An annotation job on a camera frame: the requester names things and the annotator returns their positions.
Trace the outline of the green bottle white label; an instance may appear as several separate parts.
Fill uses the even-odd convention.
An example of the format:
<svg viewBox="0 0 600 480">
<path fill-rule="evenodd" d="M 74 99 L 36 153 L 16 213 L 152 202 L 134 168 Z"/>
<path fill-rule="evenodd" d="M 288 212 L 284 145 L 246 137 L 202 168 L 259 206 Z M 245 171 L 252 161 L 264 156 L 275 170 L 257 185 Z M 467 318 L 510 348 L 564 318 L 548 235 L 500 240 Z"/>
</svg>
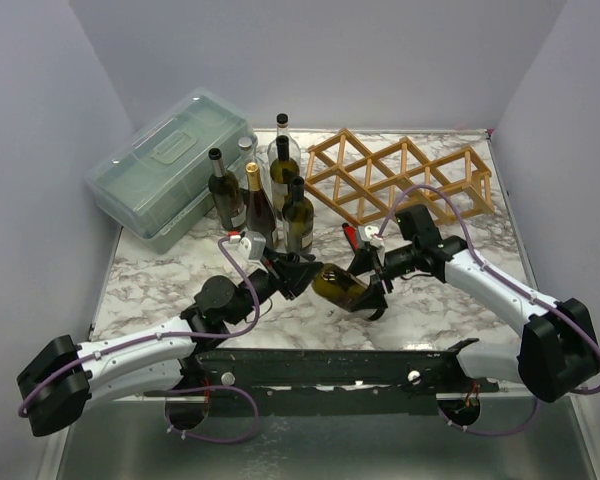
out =
<svg viewBox="0 0 600 480">
<path fill-rule="evenodd" d="M 295 176 L 290 182 L 290 197 L 284 204 L 282 216 L 286 250 L 308 254 L 313 244 L 314 206 L 305 196 L 301 176 Z"/>
</svg>

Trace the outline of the dark red wine bottle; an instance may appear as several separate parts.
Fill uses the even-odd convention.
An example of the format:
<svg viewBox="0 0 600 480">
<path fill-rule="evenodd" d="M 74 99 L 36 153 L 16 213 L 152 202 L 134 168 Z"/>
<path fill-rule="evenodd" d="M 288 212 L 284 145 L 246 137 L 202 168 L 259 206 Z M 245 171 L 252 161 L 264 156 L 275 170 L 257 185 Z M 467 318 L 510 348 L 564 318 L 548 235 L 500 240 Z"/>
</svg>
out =
<svg viewBox="0 0 600 480">
<path fill-rule="evenodd" d="M 276 218 L 262 185 L 259 165 L 249 162 L 245 171 L 248 183 L 247 228 L 260 233 L 265 238 L 266 246 L 274 250 L 278 239 Z"/>
</svg>

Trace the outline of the green wine bottle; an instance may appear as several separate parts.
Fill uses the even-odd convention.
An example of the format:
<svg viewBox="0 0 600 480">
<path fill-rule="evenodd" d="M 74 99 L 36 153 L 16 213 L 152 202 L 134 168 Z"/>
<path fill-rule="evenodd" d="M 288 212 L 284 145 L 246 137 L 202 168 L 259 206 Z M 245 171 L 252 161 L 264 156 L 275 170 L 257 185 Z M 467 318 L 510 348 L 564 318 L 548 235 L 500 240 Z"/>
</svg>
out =
<svg viewBox="0 0 600 480">
<path fill-rule="evenodd" d="M 300 169 L 297 161 L 290 155 L 288 136 L 277 136 L 275 145 L 277 154 L 270 164 L 270 178 L 276 217 L 282 219 L 282 210 L 291 195 L 291 181 L 300 174 Z"/>
</svg>

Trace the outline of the green bottle Italia label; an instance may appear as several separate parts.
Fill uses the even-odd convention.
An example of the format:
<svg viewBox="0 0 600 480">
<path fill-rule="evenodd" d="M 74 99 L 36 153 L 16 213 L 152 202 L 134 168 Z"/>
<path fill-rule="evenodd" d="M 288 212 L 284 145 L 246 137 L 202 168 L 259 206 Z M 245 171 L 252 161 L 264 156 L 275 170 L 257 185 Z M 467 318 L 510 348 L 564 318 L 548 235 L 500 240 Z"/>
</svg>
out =
<svg viewBox="0 0 600 480">
<path fill-rule="evenodd" d="M 219 148 L 211 148 L 208 157 L 213 170 L 209 177 L 208 189 L 221 225 L 226 231 L 241 231 L 246 225 L 246 206 L 239 182 L 236 176 L 226 169 Z"/>
</svg>

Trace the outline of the clear glass bottle blue cap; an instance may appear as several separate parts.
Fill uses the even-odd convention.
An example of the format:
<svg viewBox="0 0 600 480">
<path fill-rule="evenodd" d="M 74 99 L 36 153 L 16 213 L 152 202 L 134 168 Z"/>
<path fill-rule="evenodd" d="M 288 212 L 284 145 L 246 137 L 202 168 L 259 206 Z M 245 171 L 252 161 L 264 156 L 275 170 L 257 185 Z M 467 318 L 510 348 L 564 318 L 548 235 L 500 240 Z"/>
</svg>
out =
<svg viewBox="0 0 600 480">
<path fill-rule="evenodd" d="M 239 158 L 237 161 L 238 172 L 245 176 L 247 173 L 247 165 L 249 163 L 259 164 L 258 156 L 257 156 L 257 139 L 251 136 L 243 136 L 238 140 L 239 147 Z"/>
</svg>

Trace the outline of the clear flask bottle black cap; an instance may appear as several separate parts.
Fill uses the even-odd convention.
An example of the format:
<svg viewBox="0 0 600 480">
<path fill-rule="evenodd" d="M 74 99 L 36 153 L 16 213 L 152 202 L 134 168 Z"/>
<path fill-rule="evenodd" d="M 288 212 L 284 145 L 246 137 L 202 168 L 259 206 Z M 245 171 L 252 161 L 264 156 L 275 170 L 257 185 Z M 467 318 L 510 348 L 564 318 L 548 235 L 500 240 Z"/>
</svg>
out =
<svg viewBox="0 0 600 480">
<path fill-rule="evenodd" d="M 300 150 L 298 143 L 296 142 L 296 140 L 292 137 L 292 135 L 290 133 L 288 115 L 286 113 L 279 113 L 276 116 L 276 124 L 277 124 L 276 135 L 274 137 L 274 140 L 269 143 L 268 148 L 267 148 L 268 161 L 270 163 L 272 163 L 277 158 L 278 152 L 277 152 L 277 146 L 276 146 L 276 139 L 279 136 L 283 135 L 283 136 L 286 136 L 289 140 L 290 157 L 293 160 L 295 160 L 298 165 L 301 165 L 301 150 Z"/>
</svg>

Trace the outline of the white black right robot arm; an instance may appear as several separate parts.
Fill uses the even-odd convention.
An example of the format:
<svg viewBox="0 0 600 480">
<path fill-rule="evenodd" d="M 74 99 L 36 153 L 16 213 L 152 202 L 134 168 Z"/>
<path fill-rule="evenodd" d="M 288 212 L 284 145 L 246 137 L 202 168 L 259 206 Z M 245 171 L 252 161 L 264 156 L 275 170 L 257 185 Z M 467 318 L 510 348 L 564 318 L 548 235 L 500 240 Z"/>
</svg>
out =
<svg viewBox="0 0 600 480">
<path fill-rule="evenodd" d="M 373 309 L 385 308 L 391 282 L 418 271 L 449 284 L 503 320 L 520 338 L 514 345 L 473 341 L 440 367 L 440 379 L 460 392 L 476 378 L 524 385 L 552 403 L 600 375 L 600 348 L 587 307 L 571 298 L 558 301 L 519 282 L 488 263 L 458 236 L 443 238 L 428 209 L 407 207 L 395 216 L 405 246 L 388 251 L 378 228 L 347 226 L 354 252 L 348 270 L 371 273 Z"/>
</svg>

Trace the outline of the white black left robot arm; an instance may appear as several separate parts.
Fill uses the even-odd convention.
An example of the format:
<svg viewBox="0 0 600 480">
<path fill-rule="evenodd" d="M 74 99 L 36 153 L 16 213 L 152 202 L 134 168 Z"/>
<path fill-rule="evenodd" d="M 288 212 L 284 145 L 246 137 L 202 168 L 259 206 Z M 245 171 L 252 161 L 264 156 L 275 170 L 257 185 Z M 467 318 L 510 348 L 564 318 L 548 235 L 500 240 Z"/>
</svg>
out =
<svg viewBox="0 0 600 480">
<path fill-rule="evenodd" d="M 194 393 L 202 372 L 186 359 L 249 334 L 266 300 L 275 293 L 296 299 L 324 267 L 311 254 L 270 249 L 256 259 L 261 266 L 251 274 L 231 259 L 240 284 L 213 276 L 190 307 L 148 329 L 100 342 L 76 343 L 69 335 L 50 340 L 16 378 L 19 417 L 29 421 L 34 436 L 43 437 L 100 402 L 154 390 Z"/>
</svg>

